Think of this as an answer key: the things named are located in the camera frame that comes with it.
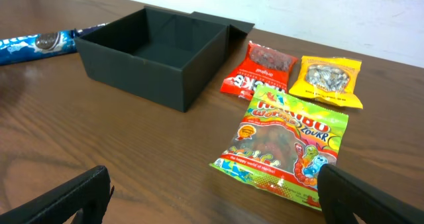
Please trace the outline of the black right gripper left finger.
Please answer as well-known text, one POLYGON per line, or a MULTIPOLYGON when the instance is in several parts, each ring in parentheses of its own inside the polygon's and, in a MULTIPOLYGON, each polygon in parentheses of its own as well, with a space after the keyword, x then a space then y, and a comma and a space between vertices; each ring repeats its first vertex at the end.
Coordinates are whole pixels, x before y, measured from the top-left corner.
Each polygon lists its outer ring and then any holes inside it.
POLYGON ((2 223, 102 223, 114 187, 108 169, 96 166, 1 215, 2 223))

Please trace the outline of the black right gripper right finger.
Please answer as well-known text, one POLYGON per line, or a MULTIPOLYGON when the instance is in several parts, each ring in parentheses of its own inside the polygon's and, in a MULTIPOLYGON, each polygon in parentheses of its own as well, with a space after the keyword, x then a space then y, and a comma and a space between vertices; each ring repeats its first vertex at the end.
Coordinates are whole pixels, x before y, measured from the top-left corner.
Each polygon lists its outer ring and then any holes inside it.
POLYGON ((359 180, 334 165, 321 167, 317 181, 319 203, 330 224, 423 224, 423 211, 359 180))

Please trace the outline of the green Haribo worms bag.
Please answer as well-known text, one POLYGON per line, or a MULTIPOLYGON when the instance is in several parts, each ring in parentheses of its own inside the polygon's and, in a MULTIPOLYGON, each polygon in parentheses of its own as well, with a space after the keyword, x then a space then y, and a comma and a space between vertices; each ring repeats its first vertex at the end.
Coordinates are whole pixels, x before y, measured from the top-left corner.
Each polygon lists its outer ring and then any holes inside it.
POLYGON ((336 164, 348 115, 260 85, 226 149, 211 166, 234 179, 320 209, 317 183, 336 164))

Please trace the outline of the yellow Hacks candy bag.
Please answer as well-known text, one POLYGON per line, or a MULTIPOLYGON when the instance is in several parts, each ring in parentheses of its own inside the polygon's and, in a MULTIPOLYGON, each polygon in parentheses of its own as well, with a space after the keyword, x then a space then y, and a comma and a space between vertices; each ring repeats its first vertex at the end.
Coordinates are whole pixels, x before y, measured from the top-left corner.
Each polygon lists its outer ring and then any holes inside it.
POLYGON ((343 57, 303 56, 299 75, 289 93, 322 103, 362 109, 354 94, 360 60, 343 57))

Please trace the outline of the red Hacks candy bag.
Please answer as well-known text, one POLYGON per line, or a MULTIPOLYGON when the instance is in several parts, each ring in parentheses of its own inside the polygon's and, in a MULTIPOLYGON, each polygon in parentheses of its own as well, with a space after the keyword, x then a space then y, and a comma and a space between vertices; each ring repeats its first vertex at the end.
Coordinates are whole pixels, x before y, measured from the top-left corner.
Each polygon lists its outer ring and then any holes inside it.
POLYGON ((249 42, 244 60, 223 80, 220 92, 251 100, 259 85, 288 91, 295 56, 249 42))

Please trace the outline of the blue Oreo cookie pack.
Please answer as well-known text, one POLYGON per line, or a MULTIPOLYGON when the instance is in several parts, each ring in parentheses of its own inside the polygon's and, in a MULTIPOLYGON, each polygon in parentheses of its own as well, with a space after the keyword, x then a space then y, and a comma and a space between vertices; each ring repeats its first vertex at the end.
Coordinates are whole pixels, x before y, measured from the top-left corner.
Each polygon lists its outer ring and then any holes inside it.
POLYGON ((77 52, 75 38, 91 33, 105 25, 107 23, 82 29, 3 39, 1 40, 1 65, 75 53, 77 52))

